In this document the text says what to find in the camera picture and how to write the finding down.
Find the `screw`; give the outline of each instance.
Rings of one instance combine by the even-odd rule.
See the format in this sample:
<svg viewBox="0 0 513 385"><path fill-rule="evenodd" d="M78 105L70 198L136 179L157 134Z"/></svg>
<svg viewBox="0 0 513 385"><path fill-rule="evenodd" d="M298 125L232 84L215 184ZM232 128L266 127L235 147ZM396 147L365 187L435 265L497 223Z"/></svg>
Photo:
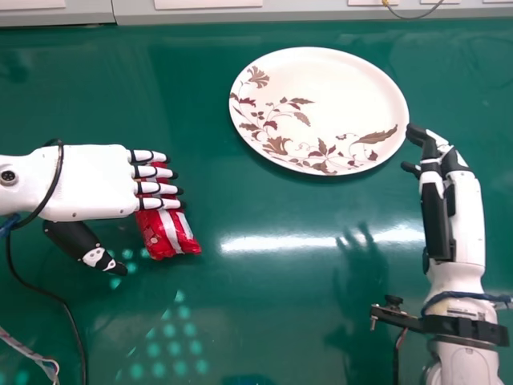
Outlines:
<svg viewBox="0 0 513 385"><path fill-rule="evenodd" d="M370 316L370 331L374 331L376 329L376 322L378 321L378 317L375 315Z"/></svg>

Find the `green surface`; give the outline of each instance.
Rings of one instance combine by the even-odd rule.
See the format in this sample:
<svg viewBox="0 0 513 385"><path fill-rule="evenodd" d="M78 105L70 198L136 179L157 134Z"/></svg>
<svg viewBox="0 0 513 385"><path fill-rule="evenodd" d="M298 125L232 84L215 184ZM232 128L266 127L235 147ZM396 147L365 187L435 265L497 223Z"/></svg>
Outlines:
<svg viewBox="0 0 513 385"><path fill-rule="evenodd" d="M418 313L429 289L418 186L399 169L418 149L405 145L365 174L322 179L258 156L229 119L240 70L301 45L376 64L404 92L412 120L458 145L483 185L484 285L513 293L511 20L3 30L0 153L28 153L55 136L166 152L204 248L152 261L133 219L96 222L103 243L133 263L119 280L65 257L38 223L14 235L22 275L69 300L90 384L391 382L398 330L371 334L368 313L387 293ZM338 248L339 237L349 245ZM62 309L22 288L4 258L0 293L0 324L54 356L63 384L78 384ZM499 317L513 327L513 314ZM403 345L404 383L417 383L425 342L409 334ZM503 381L513 383L513 350L500 355ZM0 371L2 384L46 383L3 345Z"/></svg>

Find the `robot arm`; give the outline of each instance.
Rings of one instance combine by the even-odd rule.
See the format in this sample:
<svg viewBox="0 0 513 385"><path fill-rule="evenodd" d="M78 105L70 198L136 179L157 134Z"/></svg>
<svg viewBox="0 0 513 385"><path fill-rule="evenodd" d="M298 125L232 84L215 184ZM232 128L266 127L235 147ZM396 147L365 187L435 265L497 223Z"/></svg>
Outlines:
<svg viewBox="0 0 513 385"><path fill-rule="evenodd" d="M36 210L54 183L60 150L59 146L42 147L26 156L0 156L0 215ZM168 157L148 150L127 150L118 144L63 146L55 190L39 213L45 219L44 233L74 260L126 275L126 267L109 255L82 221L184 207L183 202L160 197L180 195L181 188L139 181L177 178L171 170L147 165L151 162L167 163ZM152 197L137 197L140 194Z"/></svg>
<svg viewBox="0 0 513 385"><path fill-rule="evenodd" d="M426 236L423 269L431 290L421 318L400 311L396 302L373 305L371 319L434 335L428 344L434 363L426 383L501 384L495 346L509 346L509 338L507 329L497 325L491 301L511 298L485 294L481 285L485 237L479 181L441 136L408 124L406 138L422 148L420 165L403 162L402 168L419 181Z"/></svg>

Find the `red object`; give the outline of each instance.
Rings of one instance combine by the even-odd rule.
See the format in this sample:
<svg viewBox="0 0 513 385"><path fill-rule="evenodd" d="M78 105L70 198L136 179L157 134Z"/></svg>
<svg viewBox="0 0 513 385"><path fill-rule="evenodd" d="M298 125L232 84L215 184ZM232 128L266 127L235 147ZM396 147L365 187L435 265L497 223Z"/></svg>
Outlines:
<svg viewBox="0 0 513 385"><path fill-rule="evenodd" d="M166 168L166 164L155 162L155 167ZM143 178L142 181L155 181ZM168 183L166 178L158 178L159 183ZM162 198L176 199L174 195L163 195ZM150 256L157 261L177 254L199 254L201 247L192 235L191 228L185 219L182 209L148 210L135 213L137 225L144 238L144 244Z"/></svg>

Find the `plate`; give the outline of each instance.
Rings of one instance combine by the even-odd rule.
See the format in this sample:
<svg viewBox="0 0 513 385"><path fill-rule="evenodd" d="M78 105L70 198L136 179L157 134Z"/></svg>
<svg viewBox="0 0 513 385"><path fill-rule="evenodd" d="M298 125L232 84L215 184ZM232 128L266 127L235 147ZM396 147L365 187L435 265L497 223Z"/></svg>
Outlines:
<svg viewBox="0 0 513 385"><path fill-rule="evenodd" d="M275 51L249 64L229 96L236 130L263 157L322 176L362 172L406 136L408 107L385 72L320 47Z"/></svg>

